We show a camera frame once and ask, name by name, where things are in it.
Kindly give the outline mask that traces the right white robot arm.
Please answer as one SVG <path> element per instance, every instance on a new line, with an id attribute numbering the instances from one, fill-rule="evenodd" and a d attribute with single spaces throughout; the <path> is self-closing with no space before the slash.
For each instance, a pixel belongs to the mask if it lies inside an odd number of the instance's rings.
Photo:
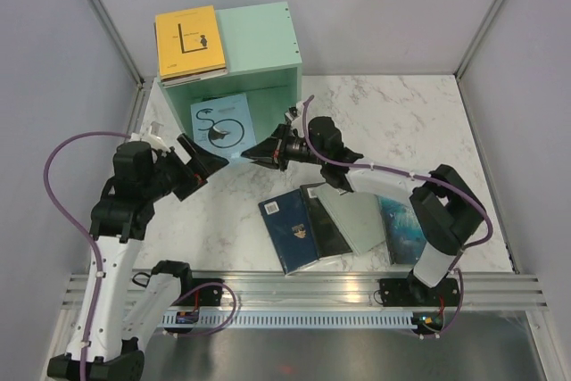
<path id="1" fill-rule="evenodd" d="M 493 231 L 491 219 L 459 173 L 446 164 L 427 173 L 387 167 L 349 149 L 329 117 L 320 116 L 298 132 L 280 124 L 270 137 L 242 152 L 242 157 L 273 170 L 289 162 L 317 164 L 332 188 L 349 193 L 378 194 L 408 205 L 426 245 L 409 274 L 409 297 L 420 304 L 440 293 L 440 283 L 456 266 L 481 225 Z"/>

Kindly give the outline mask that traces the yellow book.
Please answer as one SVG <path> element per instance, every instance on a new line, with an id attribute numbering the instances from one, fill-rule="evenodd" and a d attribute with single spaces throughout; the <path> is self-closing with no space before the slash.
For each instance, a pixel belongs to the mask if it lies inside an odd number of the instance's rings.
<path id="1" fill-rule="evenodd" d="M 158 71 L 162 79 L 226 69 L 212 5 L 158 14 L 154 28 Z"/>

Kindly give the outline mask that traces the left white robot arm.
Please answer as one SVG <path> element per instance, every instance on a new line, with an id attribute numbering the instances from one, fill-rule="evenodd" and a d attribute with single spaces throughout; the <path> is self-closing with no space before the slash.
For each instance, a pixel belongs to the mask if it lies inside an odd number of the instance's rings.
<path id="1" fill-rule="evenodd" d="M 168 308 L 198 302 L 204 288 L 216 293 L 228 289 L 222 280 L 194 280 L 186 262 L 159 261 L 135 306 L 125 309 L 155 203 L 167 195 L 184 201 L 228 160 L 185 134 L 178 142 L 188 162 L 152 132 L 124 139 L 113 155 L 113 175 L 91 211 L 89 228 L 70 219 L 88 241 L 91 260 L 74 334 L 66 351 L 48 362 L 47 375 L 54 380 L 140 379 L 145 348 Z"/>

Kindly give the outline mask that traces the light blue book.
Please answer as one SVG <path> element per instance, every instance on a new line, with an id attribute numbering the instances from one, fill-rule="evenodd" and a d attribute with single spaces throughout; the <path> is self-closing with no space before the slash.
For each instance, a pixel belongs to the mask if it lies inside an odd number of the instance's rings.
<path id="1" fill-rule="evenodd" d="M 242 152 L 256 145 L 246 94 L 229 95 L 192 104 L 194 141 L 230 163 L 249 163 Z"/>

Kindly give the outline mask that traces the blue ocean cover book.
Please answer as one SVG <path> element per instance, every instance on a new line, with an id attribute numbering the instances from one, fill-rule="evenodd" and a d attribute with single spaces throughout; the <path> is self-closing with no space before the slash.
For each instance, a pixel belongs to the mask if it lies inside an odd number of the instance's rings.
<path id="1" fill-rule="evenodd" d="M 414 211 L 403 203 L 379 196 L 385 241 L 392 265 L 415 265 L 426 245 Z"/>

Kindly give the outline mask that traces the black file folder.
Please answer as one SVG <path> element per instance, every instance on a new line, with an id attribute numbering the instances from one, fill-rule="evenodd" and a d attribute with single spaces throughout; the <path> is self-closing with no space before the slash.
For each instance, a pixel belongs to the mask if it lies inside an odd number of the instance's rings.
<path id="1" fill-rule="evenodd" d="M 324 260 L 352 253 L 351 247 L 318 199 L 315 193 L 318 186 L 321 183 L 300 186 L 318 257 Z"/>

